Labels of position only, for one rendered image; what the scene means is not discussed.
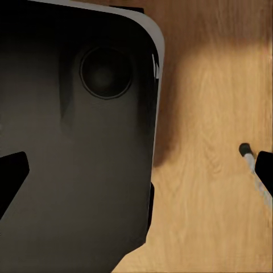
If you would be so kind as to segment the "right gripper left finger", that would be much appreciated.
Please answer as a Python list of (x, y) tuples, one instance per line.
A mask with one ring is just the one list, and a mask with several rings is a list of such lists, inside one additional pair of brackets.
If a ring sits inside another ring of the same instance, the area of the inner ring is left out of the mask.
[(0, 219), (30, 173), (24, 151), (0, 158)]

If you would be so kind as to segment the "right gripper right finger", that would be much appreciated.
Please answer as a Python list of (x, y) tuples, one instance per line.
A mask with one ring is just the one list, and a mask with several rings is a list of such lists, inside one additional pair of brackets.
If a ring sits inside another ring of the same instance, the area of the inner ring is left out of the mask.
[(256, 161), (255, 171), (273, 197), (273, 154), (261, 151)]

